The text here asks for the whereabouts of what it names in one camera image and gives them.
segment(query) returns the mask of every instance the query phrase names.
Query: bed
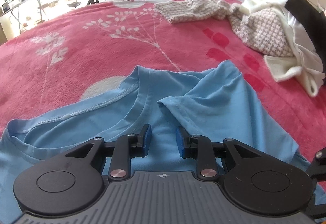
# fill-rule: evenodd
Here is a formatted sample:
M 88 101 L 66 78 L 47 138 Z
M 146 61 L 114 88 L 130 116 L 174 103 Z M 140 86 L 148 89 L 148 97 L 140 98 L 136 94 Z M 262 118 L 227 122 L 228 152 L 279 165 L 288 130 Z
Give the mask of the bed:
M 113 0 L 83 7 L 0 46 L 0 135 L 12 119 L 29 119 L 117 88 L 136 65 L 203 71 L 229 59 L 311 161 L 326 146 L 326 87 L 311 98 L 293 78 L 276 83 L 262 55 L 246 47 L 227 20 L 171 25 L 154 9 L 166 1 Z

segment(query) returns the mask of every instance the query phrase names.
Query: blue gripper pad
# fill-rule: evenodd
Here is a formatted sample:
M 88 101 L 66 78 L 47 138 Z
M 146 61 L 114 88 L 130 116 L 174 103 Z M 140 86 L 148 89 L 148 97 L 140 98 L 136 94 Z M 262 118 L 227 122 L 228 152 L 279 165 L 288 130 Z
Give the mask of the blue gripper pad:
M 190 135 L 182 126 L 179 126 L 177 128 L 176 141 L 177 141 L 180 157 L 183 159 L 190 158 L 191 156 Z
M 147 156 L 148 154 L 148 149 L 149 149 L 149 145 L 151 142 L 151 138 L 152 138 L 152 127 L 151 125 L 148 125 L 147 131 L 145 133 L 145 137 L 144 137 L 144 146 L 143 146 L 143 151 L 145 156 Z

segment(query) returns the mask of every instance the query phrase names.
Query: black circular base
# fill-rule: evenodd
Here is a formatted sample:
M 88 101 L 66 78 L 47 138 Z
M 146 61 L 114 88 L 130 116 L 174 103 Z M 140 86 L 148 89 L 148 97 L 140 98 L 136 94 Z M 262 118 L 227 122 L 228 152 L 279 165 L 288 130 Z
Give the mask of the black circular base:
M 243 159 L 224 178 L 228 198 L 260 215 L 289 215 L 304 209 L 313 194 L 313 184 L 302 170 L 281 161 Z
M 55 170 L 41 175 L 37 180 L 37 186 L 45 192 L 59 193 L 71 188 L 75 181 L 73 174 Z

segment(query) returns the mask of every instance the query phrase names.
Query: light blue t-shirt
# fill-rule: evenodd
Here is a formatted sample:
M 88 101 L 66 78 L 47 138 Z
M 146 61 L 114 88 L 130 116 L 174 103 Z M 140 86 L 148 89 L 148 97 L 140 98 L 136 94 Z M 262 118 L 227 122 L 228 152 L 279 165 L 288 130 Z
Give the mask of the light blue t-shirt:
M 238 139 L 303 170 L 309 164 L 232 62 L 201 73 L 137 66 L 117 90 L 9 122 L 0 141 L 0 221 L 9 224 L 21 214 L 12 189 L 23 170 L 93 137 L 114 141 L 139 133 L 145 123 L 152 126 L 148 156 L 132 159 L 132 170 L 195 171 L 195 160 L 179 156 L 179 125 L 215 142 Z

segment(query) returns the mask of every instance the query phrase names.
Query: silver rivet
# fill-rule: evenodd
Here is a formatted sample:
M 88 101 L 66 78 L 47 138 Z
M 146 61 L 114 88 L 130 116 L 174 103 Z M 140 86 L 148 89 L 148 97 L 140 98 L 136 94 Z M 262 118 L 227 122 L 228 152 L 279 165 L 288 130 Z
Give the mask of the silver rivet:
M 321 151 L 319 151 L 319 152 L 316 153 L 315 157 L 320 158 L 322 155 L 323 155 L 323 153 Z
M 116 170 L 111 171 L 111 173 L 110 173 L 110 175 L 115 178 L 124 177 L 124 176 L 126 176 L 126 174 L 127 174 L 127 172 L 122 169 L 116 169 Z
M 204 169 L 200 172 L 200 174 L 204 177 L 214 177 L 217 172 L 213 169 Z

